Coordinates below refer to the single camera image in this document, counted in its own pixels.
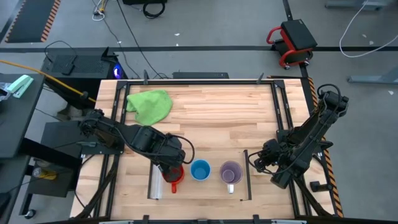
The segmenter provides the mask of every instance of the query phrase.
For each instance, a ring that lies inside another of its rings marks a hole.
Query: caster wheel
[[[36,210],[30,209],[29,211],[27,211],[26,215],[24,215],[24,216],[25,216],[26,219],[31,219],[35,215],[36,215]]]

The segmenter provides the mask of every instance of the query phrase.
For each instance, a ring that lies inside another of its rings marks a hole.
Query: black and yellow tape
[[[19,14],[22,12],[22,10],[23,10],[23,8],[24,8],[25,2],[26,2],[26,0],[21,4],[21,9],[18,11],[18,14],[15,16],[14,22],[13,22],[12,25],[10,26],[10,29],[9,29],[9,31],[8,31],[8,33],[7,33],[7,36],[6,36],[6,38],[4,39],[4,41],[5,41],[6,43],[8,43],[8,38],[10,37],[10,33],[11,33],[11,31],[12,31],[12,28],[14,28],[14,24],[15,24],[16,21],[18,20],[18,16],[19,16]]]
[[[42,37],[40,38],[40,40],[42,42],[45,42],[47,40],[47,38],[49,37],[50,30],[51,30],[52,24],[54,23],[55,16],[57,15],[58,8],[60,7],[60,4],[61,4],[61,0],[54,1],[54,4],[50,11],[49,19],[47,19],[47,22],[46,22],[44,30],[43,30]]]
[[[311,94],[312,94],[312,99],[313,99],[313,105],[314,107],[317,107],[318,105],[318,100],[317,100],[317,94],[315,93],[315,85],[313,84],[313,80],[312,78],[308,78],[309,83],[310,83],[310,89],[311,89]],[[341,207],[341,202],[340,202],[340,198],[338,196],[338,191],[337,191],[337,186],[336,186],[336,180],[335,180],[335,175],[333,174],[333,169],[332,169],[332,165],[331,165],[331,159],[330,159],[330,154],[329,154],[329,150],[324,150],[324,155],[325,155],[325,160],[326,160],[326,166],[328,169],[328,176],[329,176],[329,181],[330,184],[333,186],[333,197],[332,197],[332,202],[335,205],[336,211],[337,211],[337,215],[339,217],[343,217],[343,208]]]

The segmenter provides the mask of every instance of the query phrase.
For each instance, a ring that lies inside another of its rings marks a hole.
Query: green cloth
[[[152,90],[127,96],[127,112],[136,112],[136,121],[150,126],[163,120],[173,102],[165,90]]]

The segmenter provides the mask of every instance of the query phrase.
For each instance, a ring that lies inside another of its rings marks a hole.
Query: concrete floor
[[[349,9],[325,9],[322,0],[289,1],[294,18],[304,20],[319,46],[338,46],[345,26],[356,13]],[[0,1],[2,27],[17,0]],[[265,45],[268,31],[286,20],[279,0],[169,0],[161,18],[148,20],[141,12],[122,5],[127,20],[141,46],[201,45]],[[56,20],[45,43],[7,44],[1,48],[45,47],[55,40],[64,40],[73,47],[117,47],[116,40],[103,22],[91,20],[91,0],[62,1]],[[396,34],[397,8],[361,13],[346,35],[345,46],[382,45]],[[135,43],[121,17],[117,3],[110,0],[106,20],[122,41],[123,47]],[[54,47],[65,47],[62,44]],[[126,52],[129,64],[138,72],[148,67],[139,52]],[[228,72],[231,78],[257,78],[266,75],[301,76],[298,68],[281,69],[278,56],[268,51],[218,52],[145,52],[158,72]],[[308,74],[315,85],[334,83],[342,94],[350,97],[350,106],[327,133],[335,143],[330,149],[338,190],[346,217],[397,220],[398,162],[395,138],[398,119],[398,89],[392,85],[349,84],[350,75],[380,75],[397,65],[398,52],[376,52],[361,58],[346,58],[339,52],[315,52]],[[1,53],[1,59],[40,68],[43,53]],[[1,73],[28,73],[0,64]],[[65,102],[56,94],[43,91],[37,108],[55,115]],[[55,121],[39,111],[34,113],[27,137],[41,140],[46,122]],[[42,223],[68,218],[73,194],[67,198],[35,196],[31,208],[35,218],[25,220],[17,215],[25,187],[21,188],[10,223]]]

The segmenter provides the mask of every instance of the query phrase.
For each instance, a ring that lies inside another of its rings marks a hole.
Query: wooden table
[[[116,80],[103,80],[99,88],[96,108],[105,116],[112,112]],[[298,79],[284,80],[294,126],[300,126],[308,118],[308,109],[301,82]],[[243,151],[256,152],[264,142],[275,138],[277,121],[271,87],[267,85],[134,85],[130,94],[148,90],[166,90],[173,100],[170,114],[153,125],[158,130],[178,134],[191,140],[196,147],[197,159],[206,159],[212,166],[208,180],[197,182],[185,166],[185,179],[178,185],[177,194],[171,194],[170,186],[163,183],[162,198],[147,198],[150,161],[125,148],[120,158],[118,177],[114,192],[112,220],[142,220],[149,215],[151,220],[187,219],[252,219],[258,214],[261,219],[293,218],[289,190],[282,190],[270,182],[270,175],[260,174],[249,168],[252,200],[246,199],[246,177],[236,186],[232,195],[220,181],[219,169],[225,161],[244,164]],[[121,119],[124,90],[121,90],[116,121]],[[278,91],[282,119],[287,128]],[[134,124],[134,113],[127,113],[126,124]],[[187,153],[191,149],[183,142]],[[76,192],[83,203],[88,203],[98,188],[103,156],[97,155],[88,161],[80,172]],[[305,173],[309,182],[326,182],[322,166],[313,161]],[[300,213],[304,214],[299,188],[296,186]],[[329,192],[313,193],[323,208],[334,213]],[[104,214],[107,192],[104,193],[101,214]],[[83,208],[77,199],[73,202],[71,217]]]

